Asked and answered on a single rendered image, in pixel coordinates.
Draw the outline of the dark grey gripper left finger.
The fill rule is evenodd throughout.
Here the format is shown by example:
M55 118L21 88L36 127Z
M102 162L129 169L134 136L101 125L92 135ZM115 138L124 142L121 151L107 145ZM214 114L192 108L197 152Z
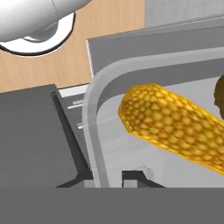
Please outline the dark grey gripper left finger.
M58 185L58 188L70 188L72 186L76 186L79 183L83 183L85 180L93 180L93 174L91 171L86 171L83 173L79 173L75 179L69 180L64 184Z

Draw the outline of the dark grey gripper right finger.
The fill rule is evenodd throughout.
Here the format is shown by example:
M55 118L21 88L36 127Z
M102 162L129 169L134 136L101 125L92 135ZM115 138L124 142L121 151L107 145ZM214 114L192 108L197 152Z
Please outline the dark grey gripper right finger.
M137 188L163 188L162 185L147 179L143 171L122 171L122 187L124 187L124 184L129 180L134 180Z

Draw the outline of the clear grey vegetable container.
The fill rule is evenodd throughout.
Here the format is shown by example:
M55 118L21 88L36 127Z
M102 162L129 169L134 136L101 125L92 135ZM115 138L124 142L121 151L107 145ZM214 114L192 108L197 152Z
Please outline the clear grey vegetable container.
M117 115L132 86L157 83L218 115L214 86L224 74L224 47L122 59L96 74L85 93L82 122L97 187L122 187L139 172L165 187L224 187L224 175L132 136Z

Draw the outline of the yellow corn cob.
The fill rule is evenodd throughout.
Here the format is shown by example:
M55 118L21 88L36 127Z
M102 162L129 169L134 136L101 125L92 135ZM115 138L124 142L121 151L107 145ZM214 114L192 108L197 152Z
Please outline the yellow corn cob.
M118 116L133 136L224 175L224 121L185 97L154 83L130 87Z

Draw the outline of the dark brown squash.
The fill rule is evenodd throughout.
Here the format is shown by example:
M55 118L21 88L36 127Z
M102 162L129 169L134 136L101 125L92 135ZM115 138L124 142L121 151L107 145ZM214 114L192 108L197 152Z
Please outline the dark brown squash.
M219 108L220 117L224 120L224 74L216 82L213 97L214 105Z

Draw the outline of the grey freezer body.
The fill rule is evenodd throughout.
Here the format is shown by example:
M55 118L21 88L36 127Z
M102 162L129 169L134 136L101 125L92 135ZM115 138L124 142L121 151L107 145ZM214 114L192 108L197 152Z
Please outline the grey freezer body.
M154 26L150 29L91 38L87 42L92 80L104 67L119 60L218 47L224 47L224 17ZM66 105L83 148L87 143L83 131L82 107L89 84L74 97L73 106Z

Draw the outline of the white round object black rim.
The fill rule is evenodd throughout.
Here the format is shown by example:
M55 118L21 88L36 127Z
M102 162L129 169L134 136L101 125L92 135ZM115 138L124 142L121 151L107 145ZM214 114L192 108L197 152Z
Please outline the white round object black rim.
M0 49L37 57L61 47L74 30L76 11L92 0L0 0Z

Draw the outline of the light grey cabinet panel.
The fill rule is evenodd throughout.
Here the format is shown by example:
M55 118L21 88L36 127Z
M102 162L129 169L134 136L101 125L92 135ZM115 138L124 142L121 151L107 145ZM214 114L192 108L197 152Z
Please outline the light grey cabinet panel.
M145 27L224 14L224 0L145 0Z

